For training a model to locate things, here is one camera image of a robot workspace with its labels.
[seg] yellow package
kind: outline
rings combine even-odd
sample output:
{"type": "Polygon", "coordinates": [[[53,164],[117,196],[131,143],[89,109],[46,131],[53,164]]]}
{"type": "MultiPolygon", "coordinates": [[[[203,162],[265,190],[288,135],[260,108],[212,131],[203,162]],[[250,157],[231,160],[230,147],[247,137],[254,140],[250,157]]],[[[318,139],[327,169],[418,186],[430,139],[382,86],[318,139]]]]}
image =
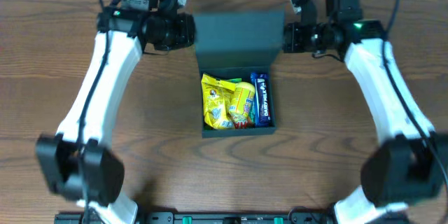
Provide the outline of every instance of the yellow package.
{"type": "Polygon", "coordinates": [[[204,101],[204,121],[217,130],[234,129],[228,115],[230,98],[236,88],[235,83],[218,80],[207,74],[202,75],[202,99],[204,101]]]}

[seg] yellow cylindrical container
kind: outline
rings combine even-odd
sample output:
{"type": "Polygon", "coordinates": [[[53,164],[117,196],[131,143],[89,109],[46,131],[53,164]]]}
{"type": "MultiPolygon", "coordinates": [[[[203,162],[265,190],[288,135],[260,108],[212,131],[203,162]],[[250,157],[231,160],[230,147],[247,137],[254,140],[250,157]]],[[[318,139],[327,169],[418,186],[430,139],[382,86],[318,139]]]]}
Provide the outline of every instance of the yellow cylindrical container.
{"type": "Polygon", "coordinates": [[[255,87],[250,83],[240,82],[235,88],[230,102],[229,114],[234,123],[247,121],[253,103],[255,87]]]}

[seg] blue chocolate bar wrapper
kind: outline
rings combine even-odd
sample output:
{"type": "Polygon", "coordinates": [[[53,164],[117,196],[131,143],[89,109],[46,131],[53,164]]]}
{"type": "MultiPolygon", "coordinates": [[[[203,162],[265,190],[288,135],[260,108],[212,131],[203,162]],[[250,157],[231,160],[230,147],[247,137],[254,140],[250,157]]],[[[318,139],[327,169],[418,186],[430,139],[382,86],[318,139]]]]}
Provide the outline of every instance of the blue chocolate bar wrapper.
{"type": "Polygon", "coordinates": [[[269,95],[267,83],[269,76],[266,73],[251,73],[251,81],[255,86],[255,126],[268,127],[271,123],[271,112],[269,108],[269,95]]]}

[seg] box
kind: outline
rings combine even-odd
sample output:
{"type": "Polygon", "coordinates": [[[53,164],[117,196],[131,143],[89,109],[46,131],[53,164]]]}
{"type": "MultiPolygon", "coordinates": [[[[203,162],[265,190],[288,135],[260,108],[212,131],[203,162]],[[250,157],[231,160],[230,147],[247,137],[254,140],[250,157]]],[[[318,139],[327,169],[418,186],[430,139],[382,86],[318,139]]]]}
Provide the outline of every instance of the box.
{"type": "Polygon", "coordinates": [[[221,79],[242,78],[250,83],[252,72],[269,74],[272,119],[269,127],[217,130],[204,122],[202,111],[203,138],[255,136],[275,132],[277,124],[270,66],[283,44],[284,18],[282,10],[195,15],[195,49],[201,78],[203,73],[207,73],[221,79]]]}

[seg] green clip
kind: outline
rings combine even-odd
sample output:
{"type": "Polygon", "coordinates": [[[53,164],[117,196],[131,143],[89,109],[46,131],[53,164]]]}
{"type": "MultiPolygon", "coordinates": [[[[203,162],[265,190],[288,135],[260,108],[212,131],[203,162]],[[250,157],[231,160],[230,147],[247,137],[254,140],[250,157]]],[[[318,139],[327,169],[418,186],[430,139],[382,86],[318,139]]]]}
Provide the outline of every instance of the green clip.
{"type": "Polygon", "coordinates": [[[274,224],[283,224],[283,218],[280,217],[274,218],[274,224]]]}
{"type": "Polygon", "coordinates": [[[182,224],[191,224],[192,222],[193,222],[193,218],[191,218],[191,217],[183,217],[182,218],[182,224]]]}

